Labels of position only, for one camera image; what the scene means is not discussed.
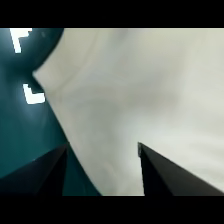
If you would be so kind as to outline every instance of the white cloth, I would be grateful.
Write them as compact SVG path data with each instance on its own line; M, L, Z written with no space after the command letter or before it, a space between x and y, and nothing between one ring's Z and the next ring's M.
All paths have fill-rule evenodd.
M65 29L36 72L103 195L143 195L137 142L224 190L224 30Z

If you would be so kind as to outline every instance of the white corner marker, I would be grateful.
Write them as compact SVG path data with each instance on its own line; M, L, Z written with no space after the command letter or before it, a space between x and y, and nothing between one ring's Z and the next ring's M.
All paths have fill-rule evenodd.
M32 93L31 88L28 87L28 84L23 84L23 90L28 104L44 103L45 96L44 93Z
M32 28L9 28L9 29L10 29L15 52L21 53L19 38L20 37L28 37L29 31L32 31Z

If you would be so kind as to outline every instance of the teal surface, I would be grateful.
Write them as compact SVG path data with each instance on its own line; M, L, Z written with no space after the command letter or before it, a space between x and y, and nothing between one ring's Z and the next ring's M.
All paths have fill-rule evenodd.
M0 51L3 49L7 54L7 47L1 43L12 45L12 42L2 41L3 37L0 29ZM23 84L28 84L33 93L43 92L32 71L10 67L1 63L0 58L0 177L67 142L49 103L27 104ZM99 195L72 150L68 155L63 194Z

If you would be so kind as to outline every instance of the white sheet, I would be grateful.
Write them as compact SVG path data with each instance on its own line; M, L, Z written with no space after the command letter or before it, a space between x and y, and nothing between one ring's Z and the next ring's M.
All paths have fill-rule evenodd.
M224 190L224 30L65 29L36 72L103 195L143 195L137 142Z

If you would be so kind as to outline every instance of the white fabric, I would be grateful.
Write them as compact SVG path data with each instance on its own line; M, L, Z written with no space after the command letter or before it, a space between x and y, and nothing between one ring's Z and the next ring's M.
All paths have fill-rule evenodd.
M36 72L103 195L143 195L137 142L224 190L224 30L65 29Z

